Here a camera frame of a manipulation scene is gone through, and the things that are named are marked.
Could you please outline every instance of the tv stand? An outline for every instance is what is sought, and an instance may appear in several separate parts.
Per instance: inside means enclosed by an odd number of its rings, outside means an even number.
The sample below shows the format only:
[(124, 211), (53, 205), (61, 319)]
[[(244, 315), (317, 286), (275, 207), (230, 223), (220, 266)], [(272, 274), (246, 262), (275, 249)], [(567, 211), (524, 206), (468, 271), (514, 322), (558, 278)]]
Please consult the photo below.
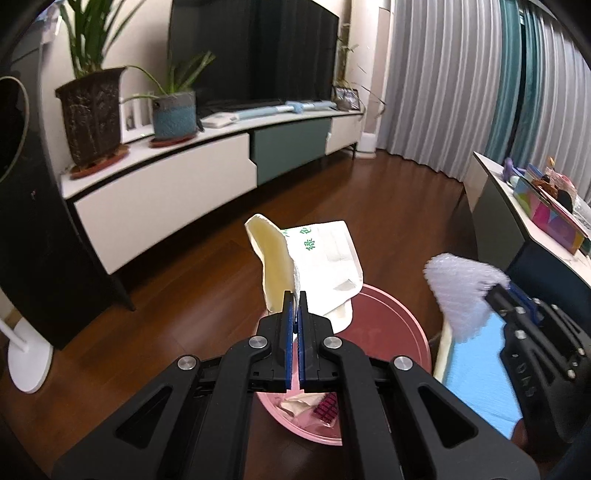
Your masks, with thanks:
[(180, 145), (129, 144), (89, 177), (61, 176), (61, 195), (99, 273), (111, 274), (175, 231), (305, 163), (356, 145), (363, 116), (278, 113), (206, 128)]

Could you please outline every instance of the black tv screen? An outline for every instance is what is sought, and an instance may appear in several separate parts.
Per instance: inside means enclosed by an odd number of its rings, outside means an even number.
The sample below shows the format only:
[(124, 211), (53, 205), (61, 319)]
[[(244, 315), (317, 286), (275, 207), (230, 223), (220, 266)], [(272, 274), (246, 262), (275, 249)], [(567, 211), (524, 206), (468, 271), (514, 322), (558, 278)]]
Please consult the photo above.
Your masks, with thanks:
[(313, 0), (173, 0), (173, 64), (210, 50), (200, 111), (330, 99), (339, 18)]

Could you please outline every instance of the white curtain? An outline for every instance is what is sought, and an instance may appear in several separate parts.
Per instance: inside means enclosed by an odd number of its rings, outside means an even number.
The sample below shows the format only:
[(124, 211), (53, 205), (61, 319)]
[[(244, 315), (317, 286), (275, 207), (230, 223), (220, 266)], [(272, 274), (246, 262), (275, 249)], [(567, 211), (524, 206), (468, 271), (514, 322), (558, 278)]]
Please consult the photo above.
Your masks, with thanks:
[(538, 10), (541, 22), (543, 88), (541, 119), (530, 163), (548, 157), (591, 200), (591, 70), (566, 30)]
[(499, 0), (395, 0), (394, 11), (378, 148), (461, 181), (495, 113)]

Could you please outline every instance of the cable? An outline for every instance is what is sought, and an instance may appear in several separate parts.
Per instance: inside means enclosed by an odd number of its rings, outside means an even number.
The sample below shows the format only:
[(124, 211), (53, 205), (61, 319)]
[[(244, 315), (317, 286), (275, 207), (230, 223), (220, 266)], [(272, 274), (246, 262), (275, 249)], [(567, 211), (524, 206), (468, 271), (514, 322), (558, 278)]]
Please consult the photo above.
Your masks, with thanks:
[(9, 173), (12, 171), (13, 166), (16, 164), (18, 157), (21, 155), (22, 148), (25, 145), (25, 139), (27, 138), (27, 131), (29, 130), (29, 120), (30, 120), (30, 115), (31, 115), (31, 112), (29, 109), (29, 95), (28, 95), (27, 89), (25, 88), (23, 83), (19, 79), (17, 79), (16, 77), (12, 77), (10, 75), (5, 75), (4, 77), (0, 77), (0, 82), (3, 80), (14, 80), (22, 90), (22, 96), (25, 99), (25, 126), (22, 129), (21, 142), (18, 144), (17, 152), (14, 155), (14, 158), (12, 159), (12, 161), (10, 162), (8, 169), (6, 170), (4, 175), (2, 175), (2, 177), (0, 178), (0, 183), (2, 183), (4, 181), (4, 179), (6, 177), (8, 177)]

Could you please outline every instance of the pink box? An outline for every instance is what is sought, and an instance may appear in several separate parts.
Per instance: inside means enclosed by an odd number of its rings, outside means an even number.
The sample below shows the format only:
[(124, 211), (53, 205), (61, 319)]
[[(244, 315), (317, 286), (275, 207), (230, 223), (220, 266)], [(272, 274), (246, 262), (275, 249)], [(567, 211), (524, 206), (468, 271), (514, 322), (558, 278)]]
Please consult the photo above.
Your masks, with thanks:
[(519, 178), (513, 196), (536, 226), (571, 254), (574, 255), (587, 238), (582, 226), (561, 204), (524, 177)]

